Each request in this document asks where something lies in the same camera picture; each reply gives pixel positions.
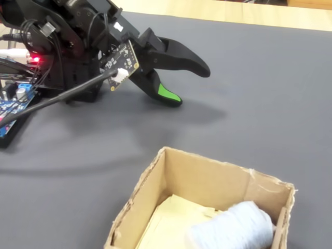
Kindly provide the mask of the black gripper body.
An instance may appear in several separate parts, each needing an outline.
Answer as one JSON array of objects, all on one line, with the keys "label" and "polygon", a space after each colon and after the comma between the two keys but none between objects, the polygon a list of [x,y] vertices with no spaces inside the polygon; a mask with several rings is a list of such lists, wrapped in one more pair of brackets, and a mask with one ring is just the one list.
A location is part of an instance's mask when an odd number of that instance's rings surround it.
[{"label": "black gripper body", "polygon": [[167,54],[167,43],[148,28],[140,33],[122,16],[122,9],[110,8],[110,33],[113,41],[132,48],[138,65],[144,70],[165,70],[164,56]]}]

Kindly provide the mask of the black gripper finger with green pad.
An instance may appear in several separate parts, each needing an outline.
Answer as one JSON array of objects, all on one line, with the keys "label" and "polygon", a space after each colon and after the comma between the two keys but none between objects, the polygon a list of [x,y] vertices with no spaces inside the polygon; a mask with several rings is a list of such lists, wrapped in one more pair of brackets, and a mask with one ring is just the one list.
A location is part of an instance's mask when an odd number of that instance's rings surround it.
[{"label": "black gripper finger with green pad", "polygon": [[210,77],[209,66],[188,47],[178,41],[160,37],[165,50],[148,50],[145,62],[152,68],[170,71],[190,71],[200,77]]},{"label": "black gripper finger with green pad", "polygon": [[145,92],[150,98],[161,102],[170,107],[179,107],[182,105],[182,99],[175,93],[169,91],[161,82],[158,73],[151,70],[145,73],[143,70],[137,70],[129,79]]}]

